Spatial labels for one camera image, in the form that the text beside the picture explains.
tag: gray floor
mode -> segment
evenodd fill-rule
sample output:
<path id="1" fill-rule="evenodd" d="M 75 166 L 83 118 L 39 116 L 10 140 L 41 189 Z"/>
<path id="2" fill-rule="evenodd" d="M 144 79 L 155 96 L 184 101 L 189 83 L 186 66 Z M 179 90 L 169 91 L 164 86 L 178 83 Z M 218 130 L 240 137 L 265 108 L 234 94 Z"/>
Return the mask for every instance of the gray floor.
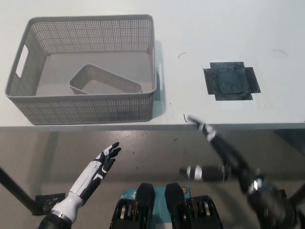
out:
<path id="1" fill-rule="evenodd" d="M 305 181 L 305 157 L 272 131 L 226 131 L 223 135 L 288 195 Z M 220 162 L 196 131 L 2 133 L 0 165 L 32 197 L 67 192 L 88 162 L 115 141 L 120 141 L 123 150 L 106 179 L 80 209 L 73 229 L 107 229 L 118 197 L 126 189 L 137 188 L 142 182 L 157 187 L 175 181 L 189 184 L 193 196 L 210 195 L 226 228 L 258 228 L 237 183 L 201 184 L 178 175 L 181 166 Z M 1 228 L 38 226 L 41 217 L 31 216 L 2 186 L 0 203 Z"/>

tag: robotic hand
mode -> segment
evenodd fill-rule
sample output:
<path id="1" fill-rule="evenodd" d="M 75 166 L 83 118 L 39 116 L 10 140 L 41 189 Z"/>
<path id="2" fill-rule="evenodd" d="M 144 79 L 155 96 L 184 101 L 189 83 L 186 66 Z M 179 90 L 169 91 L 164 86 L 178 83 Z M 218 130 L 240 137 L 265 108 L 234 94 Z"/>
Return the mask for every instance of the robotic hand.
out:
<path id="1" fill-rule="evenodd" d="M 210 125 L 193 117 L 188 117 L 188 120 L 202 131 L 222 159 L 223 165 L 181 168 L 180 173 L 186 174 L 189 179 L 202 181 L 224 182 L 230 177 L 236 177 L 262 229 L 292 229 L 297 223 L 301 223 L 301 228 L 305 228 L 305 217 L 300 210 L 297 210 L 298 203 L 304 199 L 305 185 L 287 199 L 284 190 L 278 190 L 267 182 L 262 174 L 251 169 L 241 154 Z"/>
<path id="2" fill-rule="evenodd" d="M 39 229 L 70 229 L 77 217 L 78 208 L 82 207 L 112 167 L 121 148 L 114 143 L 103 150 L 77 178 L 68 196 L 56 204 L 51 213 L 40 223 Z"/>

